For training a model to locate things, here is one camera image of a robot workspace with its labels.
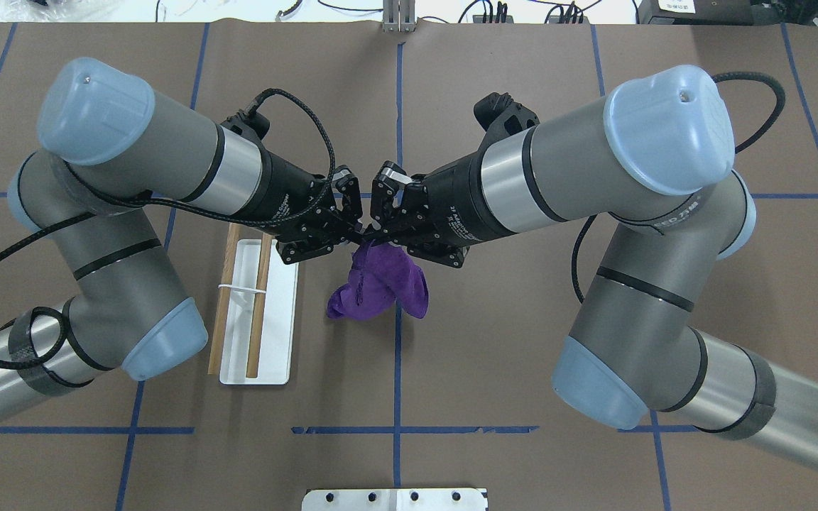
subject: purple cloth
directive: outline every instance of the purple cloth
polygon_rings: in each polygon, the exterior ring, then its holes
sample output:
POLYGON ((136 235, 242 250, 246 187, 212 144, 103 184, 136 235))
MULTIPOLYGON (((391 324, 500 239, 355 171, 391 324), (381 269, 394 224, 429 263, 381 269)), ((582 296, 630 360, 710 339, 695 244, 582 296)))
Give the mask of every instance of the purple cloth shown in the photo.
POLYGON ((400 301, 410 316, 428 312, 428 284, 422 268, 402 247, 390 243, 362 243, 353 253, 349 279, 327 302, 327 317, 371 319, 400 301))

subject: black tape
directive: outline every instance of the black tape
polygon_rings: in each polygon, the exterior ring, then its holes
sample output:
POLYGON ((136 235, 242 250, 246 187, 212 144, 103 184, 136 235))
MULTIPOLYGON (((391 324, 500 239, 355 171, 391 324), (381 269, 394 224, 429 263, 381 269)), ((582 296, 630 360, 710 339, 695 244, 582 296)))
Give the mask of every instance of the black tape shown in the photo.
POLYGON ((84 361, 84 363, 86 363, 88 366, 91 366, 91 368, 104 372, 113 370, 114 368, 107 368, 101 363, 95 361, 93 358, 91 358, 91 356, 87 355, 87 352, 85 352, 81 345, 77 342, 75 331, 72 330, 71 327, 71 316, 68 316, 69 312, 71 311, 72 301, 75 301, 75 298, 71 298, 65 302, 65 307, 62 308, 62 316, 65 317, 65 336, 68 340, 68 346, 71 346, 72 349, 75 350, 75 355, 77 355, 77 357, 84 361))
MULTIPOLYGON (((13 362, 26 362, 37 358, 36 348, 33 347, 31 339, 31 329, 33 326, 33 311, 27 311, 14 320, 11 332, 9 332, 9 355, 13 362)), ((56 375, 45 366, 35 368, 19 369, 17 374, 23 381, 42 395, 65 395, 75 390, 87 386, 93 380, 88 380, 80 384, 66 381, 62 376, 56 375)))
POLYGON ((533 174, 532 171, 533 133, 535 133, 534 128, 530 129, 525 134, 525 138, 523 139, 523 176, 525 177, 526 187, 529 187, 529 194, 532 195, 533 200, 535 200, 535 203, 538 204, 538 208, 542 210, 542 213, 544 213, 545 216, 551 218, 555 222, 566 222, 565 218, 562 218, 559 216, 559 214, 556 214, 551 210, 551 207, 548 206, 545 198, 542 197, 542 191, 538 189, 538 184, 535 183, 535 174, 533 174))
POLYGON ((655 284, 650 284, 649 282, 640 280, 634 276, 627 275, 626 273, 622 273, 617 270, 605 268, 605 266, 599 266, 598 271, 595 272, 595 275, 601 276, 601 278, 606 278, 608 280, 613 280, 618 284, 626 285, 626 287, 632 287, 637 291, 650 295, 650 297, 656 297, 659 300, 666 301, 667 303, 672 304, 675 307, 682 308, 688 312, 692 312, 695 307, 694 303, 684 297, 681 297, 681 295, 673 294, 671 291, 657 287, 655 284))
POLYGON ((210 184, 214 182, 214 178, 217 177, 217 171, 220 169, 220 164, 223 163, 223 154, 227 149, 227 134, 223 133, 223 127, 217 125, 217 149, 214 150, 214 159, 210 162, 210 168, 207 169, 207 174, 204 175, 204 179, 201 180, 201 184, 195 188, 195 191, 185 195, 179 199, 182 202, 191 202, 198 197, 201 197, 204 194, 204 191, 207 191, 207 188, 210 187, 210 184))
POLYGON ((746 412, 743 412, 741 418, 737 422, 731 424, 729 427, 721 429, 696 429, 706 433, 715 434, 719 439, 724 440, 746 440, 760 432, 760 430, 769 424, 772 415, 775 414, 775 396, 776 396, 776 382, 775 373, 772 372, 772 366, 762 356, 756 353, 737 346, 746 353, 753 365, 753 372, 756 374, 756 389, 753 391, 753 401, 746 412))
POLYGON ((691 402, 692 398, 696 397, 696 392, 699 392, 699 389, 702 387, 702 383, 705 381, 705 373, 709 368, 709 350, 705 347, 705 340, 702 339, 701 334, 694 328, 690 328, 690 330, 692 330, 692 333, 694 333, 696 336, 696 340, 699 342, 699 372, 696 375, 696 380, 691 386, 690 391, 684 396, 684 399, 678 401, 676 405, 673 405, 673 407, 665 408, 665 410, 659 410, 659 412, 673 412, 686 407, 687 403, 691 402))
POLYGON ((121 250, 116 250, 116 252, 110 253, 109 255, 104 255, 103 258, 81 266, 81 268, 75 270, 72 275, 75 276, 75 280, 81 280, 82 278, 85 278, 85 276, 88 276, 99 269, 105 268, 105 266, 118 263, 122 259, 130 258, 136 253, 144 252, 145 250, 150 250, 151 248, 156 248, 160 245, 160 240, 156 238, 135 243, 132 246, 127 246, 121 250))

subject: white tray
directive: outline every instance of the white tray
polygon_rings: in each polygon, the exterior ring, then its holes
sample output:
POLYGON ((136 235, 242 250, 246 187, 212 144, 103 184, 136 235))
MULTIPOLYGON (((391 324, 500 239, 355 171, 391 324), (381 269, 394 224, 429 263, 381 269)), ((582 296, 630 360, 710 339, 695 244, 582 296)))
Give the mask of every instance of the white tray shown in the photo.
MULTIPOLYGON (((261 240, 241 239, 236 246, 236 266, 232 285, 254 287, 261 240)), ((276 242, 270 251, 267 298, 263 308, 261 352, 257 378, 246 378, 248 342, 254 294, 231 289, 227 332, 223 340, 220 382, 225 385, 283 385, 289 381, 292 363, 293 323, 295 323, 295 285, 298 264, 283 265, 276 242)))

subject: electrical cord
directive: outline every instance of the electrical cord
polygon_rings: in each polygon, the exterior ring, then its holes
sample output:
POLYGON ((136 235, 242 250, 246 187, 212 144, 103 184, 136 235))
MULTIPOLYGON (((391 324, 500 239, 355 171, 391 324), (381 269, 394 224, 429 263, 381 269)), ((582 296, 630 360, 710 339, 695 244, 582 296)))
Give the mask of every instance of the electrical cord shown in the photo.
MULTIPOLYGON (((305 207, 305 209, 303 209, 302 211, 299 211, 298 213, 289 214, 289 216, 283 216, 281 218, 275 218, 275 219, 272 219, 272 220, 250 221, 250 220, 236 219, 236 218, 233 218, 231 216, 227 216, 227 214, 214 213, 212 211, 207 211, 207 210, 204 210, 204 209, 201 209, 201 208, 198 208, 198 207, 193 207, 193 206, 191 206, 191 204, 186 204, 186 203, 182 203, 182 202, 175 201, 175 200, 169 200, 169 199, 163 199, 163 198, 152 198, 152 197, 122 199, 122 198, 119 198, 119 197, 113 197, 113 195, 110 195, 110 194, 105 194, 104 192, 101 192, 101 191, 91 187, 91 185, 88 185, 87 183, 82 181, 81 178, 78 177, 77 174, 75 174, 75 171, 74 171, 74 169, 71 168, 71 165, 68 165, 66 163, 65 166, 68 169, 68 171, 71 172, 72 175, 74 175, 75 178, 77 178, 78 181, 81 184, 83 184, 85 187, 87 187, 87 189, 90 190, 91 193, 93 193, 95 195, 95 197, 97 197, 100 200, 103 200, 103 201, 105 201, 107 203, 114 204, 114 206, 123 206, 123 207, 136 208, 136 207, 147 206, 147 204, 157 204, 157 206, 175 207, 175 208, 178 208, 179 210, 187 211, 189 213, 194 213, 194 214, 200 214, 200 216, 205 216, 207 218, 213 218, 214 220, 222 220, 224 222, 234 222, 234 223, 238 223, 238 224, 243 224, 244 226, 256 227, 257 229, 260 229, 261 227, 275 226, 276 224, 282 224, 283 222, 288 222, 290 220, 298 219, 298 218, 304 216, 305 214, 308 214, 310 211, 314 210, 315 207, 317 207, 317 205, 320 204, 321 201, 324 199, 325 195, 327 195, 328 193, 331 192, 332 177, 334 177, 335 168, 337 168, 337 158, 334 155, 334 146, 330 142, 330 137, 327 135, 327 130, 324 129, 324 125, 322 125, 321 120, 318 119, 318 117, 316 116, 314 111, 307 104, 305 104, 302 100, 299 100, 299 98, 293 96, 292 93, 289 93, 289 92, 287 92, 285 90, 282 90, 282 89, 276 89, 276 88, 270 88, 270 89, 264 90, 262 93, 257 94, 257 97, 254 98, 253 103, 249 106, 249 110, 246 113, 247 114, 256 113, 257 109, 261 106, 261 104, 263 104, 263 102, 266 101, 267 98, 273 97, 273 96, 285 97, 286 99, 288 99, 288 100, 292 101, 293 103, 295 103, 296 106, 301 108, 302 111, 304 111, 309 117, 311 117, 312 122, 315 123, 315 127, 317 128, 318 133, 320 133, 320 135, 321 135, 321 139, 324 139, 324 144, 325 144, 325 146, 327 146, 327 155, 330 158, 330 168, 327 171, 327 178, 325 178, 325 180, 324 180, 324 187, 321 188, 321 191, 318 193, 318 195, 316 195, 316 197, 311 201, 311 203, 309 203, 308 206, 305 207)), ((36 241, 38 241, 40 239, 43 239, 43 237, 49 236, 52 233, 55 233, 56 231, 59 231, 61 229, 65 229, 65 227, 74 226, 74 224, 78 224, 78 223, 80 223, 80 222, 82 222, 84 220, 88 220, 89 218, 92 218, 93 216, 94 216, 93 213, 78 214, 78 216, 74 216, 72 218, 69 218, 68 220, 62 220, 62 222, 52 224, 52 226, 46 227, 45 229, 42 229, 42 230, 40 230, 40 231, 38 231, 36 233, 32 233, 32 235, 27 236, 26 238, 22 239, 21 241, 15 243, 12 246, 9 246, 9 248, 4 249, 2 252, 0 252, 0 262, 3 262, 7 258, 10 258, 10 256, 14 255, 14 253, 19 252, 19 250, 21 250, 22 248, 25 248, 26 246, 31 245, 33 242, 36 242, 36 241)), ((32 358, 30 360, 26 360, 26 361, 22 361, 22 362, 13 362, 13 361, 7 361, 7 360, 0 359, 0 369, 23 370, 23 369, 29 369, 29 368, 36 368, 36 366, 41 366, 44 363, 51 360, 56 355, 56 353, 58 353, 58 351, 62 348, 62 345, 65 345, 67 326, 68 326, 67 318, 65 318, 62 315, 62 313, 60 313, 59 311, 56 311, 56 310, 54 310, 52 308, 49 308, 49 307, 34 307, 33 310, 31 311, 31 318, 30 318, 31 326, 33 324, 33 320, 35 320, 37 317, 41 317, 41 316, 52 317, 59 324, 59 336, 58 336, 58 339, 56 339, 56 341, 55 341, 55 345, 53 345, 48 350, 48 352, 44 353, 42 356, 36 356, 35 358, 32 358)), ((10 324, 13 324, 13 321, 9 322, 9 323, 6 323, 6 326, 4 326, 3 328, 9 327, 10 324)))
POLYGON ((460 19, 457 21, 457 23, 463 23, 463 18, 467 15, 469 9, 472 9, 473 6, 479 2, 481 2, 481 5, 484 7, 483 19, 488 17, 489 13, 493 15, 494 4, 491 3, 491 0, 473 0, 470 4, 468 4, 466 9, 463 9, 463 13, 460 14, 460 19))
POLYGON ((717 84, 730 82, 731 80, 760 82, 768 85, 772 92, 775 93, 775 107, 773 107, 772 113, 769 114, 769 119, 766 119, 763 125, 760 126, 753 135, 750 135, 744 142, 739 143, 737 148, 734 148, 734 154, 740 153, 743 149, 747 149, 753 145, 765 132, 769 131, 772 125, 775 125, 775 120, 781 116, 782 110, 785 109, 785 88, 782 87, 782 84, 778 83, 776 78, 770 77, 770 75, 763 74, 762 72, 754 71, 720 72, 720 74, 713 75, 712 79, 717 84))
MULTIPOLYGON (((0 262, 6 260, 7 258, 10 258, 10 256, 13 256, 14 253, 19 252, 19 250, 21 250, 22 248, 29 246, 30 243, 42 239, 43 237, 49 236, 52 233, 55 233, 55 231, 65 229, 65 227, 74 226, 74 224, 87 220, 88 218, 91 218, 93 216, 94 216, 93 213, 78 214, 78 216, 69 218, 68 220, 62 220, 62 222, 52 224, 52 226, 46 227, 46 229, 40 230, 36 233, 32 233, 32 235, 27 236, 21 241, 15 243, 12 246, 9 246, 9 248, 6 248, 2 252, 0 252, 0 262)), ((33 324, 33 320, 41 316, 52 317, 55 321, 58 321, 59 337, 58 339, 56 339, 53 347, 49 348, 49 351, 43 353, 42 356, 36 356, 35 358, 26 360, 24 362, 12 362, 9 360, 0 359, 0 369, 11 369, 18 371, 22 369, 36 368, 36 366, 41 366, 44 363, 51 360, 55 356, 55 354, 58 353, 60 349, 62 349, 62 345, 65 345, 65 340, 67 339, 66 337, 67 320, 65 319, 64 316, 62 316, 62 313, 52 308, 34 307, 33 310, 31 311, 30 324, 33 324)))
MULTIPOLYGON (((765 120, 762 126, 756 130, 753 135, 750 135, 749 138, 744 140, 744 142, 739 143, 739 145, 734 148, 734 154, 740 153, 743 149, 749 148, 749 146, 753 145, 757 140, 760 139, 765 132, 769 131, 769 128, 772 125, 775 125, 775 120, 781 116, 782 110, 785 109, 785 88, 779 83, 778 80, 774 77, 770 77, 770 75, 763 74, 763 72, 754 72, 754 71, 731 71, 731 72, 720 72, 720 74, 712 75, 711 80, 715 83, 720 84, 721 82, 729 82, 733 80, 747 80, 752 82, 760 82, 766 85, 769 85, 769 88, 775 93, 775 108, 773 108, 772 113, 769 114, 768 119, 765 120)), ((572 286, 574 287, 574 293, 577 294, 577 299, 582 303, 584 297, 582 296, 582 291, 580 289, 579 284, 579 275, 577 272, 577 264, 579 260, 579 251, 580 246, 582 245, 582 240, 585 239, 585 235, 589 232, 589 227, 595 221, 595 214, 589 217, 585 224, 582 224, 582 229, 580 230, 579 235, 577 236, 577 242, 574 243, 574 249, 572 249, 572 253, 570 256, 570 281, 572 282, 572 286)))
POLYGON ((574 293, 577 294, 577 300, 579 300, 580 303, 582 303, 585 297, 582 296, 582 289, 579 287, 579 249, 582 245, 582 240, 585 239, 585 234, 589 232, 589 227, 591 227, 595 218, 598 218, 598 214, 593 214, 593 216, 588 217, 585 224, 582 224, 582 229, 580 229, 580 233, 577 236, 577 242, 574 243, 574 252, 572 252, 570 256, 570 280, 572 284, 574 284, 574 293))
POLYGON ((331 4, 328 4, 322 0, 317 0, 317 3, 324 7, 330 7, 331 9, 337 9, 339 11, 351 11, 354 13, 383 13, 383 9, 353 9, 353 7, 332 6, 331 4))
POLYGON ((551 21, 551 14, 555 12, 555 9, 561 10, 561 13, 557 19, 558 23, 582 23, 585 20, 584 9, 580 9, 575 2, 570 4, 559 4, 556 2, 545 2, 543 0, 529 1, 537 4, 549 4, 549 6, 553 6, 551 9, 548 9, 548 13, 545 14, 545 20, 542 23, 549 23, 551 21))
POLYGON ((299 9, 300 6, 302 6, 302 0, 295 0, 295 3, 292 4, 292 6, 289 7, 289 9, 286 9, 284 11, 277 11, 276 20, 282 21, 283 18, 289 16, 289 14, 295 13, 295 10, 299 9))

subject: white metal bracket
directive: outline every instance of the white metal bracket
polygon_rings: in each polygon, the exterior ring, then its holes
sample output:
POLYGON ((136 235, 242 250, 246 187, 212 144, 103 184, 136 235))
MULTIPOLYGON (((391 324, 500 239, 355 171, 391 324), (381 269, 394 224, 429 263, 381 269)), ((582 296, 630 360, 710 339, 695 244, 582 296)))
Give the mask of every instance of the white metal bracket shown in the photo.
POLYGON ((384 32, 415 32, 415 0, 383 0, 384 32))
POLYGON ((302 511, 488 511, 483 488, 312 490, 302 511))

